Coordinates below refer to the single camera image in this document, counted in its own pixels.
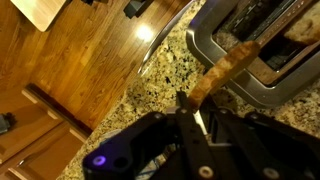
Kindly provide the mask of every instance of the wooden floor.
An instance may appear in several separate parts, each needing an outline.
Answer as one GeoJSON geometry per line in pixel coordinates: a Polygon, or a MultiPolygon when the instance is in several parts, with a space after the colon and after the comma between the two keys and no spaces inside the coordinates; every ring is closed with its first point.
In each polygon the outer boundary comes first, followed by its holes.
{"type": "Polygon", "coordinates": [[[188,1],[155,0],[133,19],[123,12],[128,2],[73,0],[41,33],[10,0],[0,1],[0,92],[35,83],[95,128],[148,50],[137,30],[148,26],[154,38],[188,1]]]}

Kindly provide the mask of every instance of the toaster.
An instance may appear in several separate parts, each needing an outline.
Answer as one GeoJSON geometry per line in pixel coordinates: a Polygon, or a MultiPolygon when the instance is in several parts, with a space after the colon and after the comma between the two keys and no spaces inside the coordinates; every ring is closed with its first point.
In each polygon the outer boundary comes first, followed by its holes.
{"type": "Polygon", "coordinates": [[[206,68],[235,45],[261,46],[259,57],[226,85],[257,108],[279,106],[320,77],[320,41],[286,39],[288,26],[318,1],[207,0],[187,29],[187,45],[206,68]]]}

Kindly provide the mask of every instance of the cabinet door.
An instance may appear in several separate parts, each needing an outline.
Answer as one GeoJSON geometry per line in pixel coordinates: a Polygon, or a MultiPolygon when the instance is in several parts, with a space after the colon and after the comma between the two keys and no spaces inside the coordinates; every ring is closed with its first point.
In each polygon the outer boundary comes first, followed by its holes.
{"type": "Polygon", "coordinates": [[[0,174],[0,179],[1,180],[21,180],[20,178],[12,174],[10,171],[0,174]]]}
{"type": "Polygon", "coordinates": [[[0,135],[0,164],[61,123],[34,103],[21,89],[0,94],[0,113],[11,112],[16,119],[13,127],[0,135]]]}
{"type": "Polygon", "coordinates": [[[82,144],[64,122],[16,155],[9,171],[26,180],[56,179],[82,144]]]}

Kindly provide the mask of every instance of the purple light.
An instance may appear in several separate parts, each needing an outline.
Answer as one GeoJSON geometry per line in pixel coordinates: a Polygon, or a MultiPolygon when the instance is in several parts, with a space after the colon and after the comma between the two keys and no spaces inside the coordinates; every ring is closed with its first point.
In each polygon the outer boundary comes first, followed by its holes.
{"type": "Polygon", "coordinates": [[[106,162],[106,158],[104,156],[97,156],[93,159],[93,164],[96,166],[101,166],[106,162]]]}

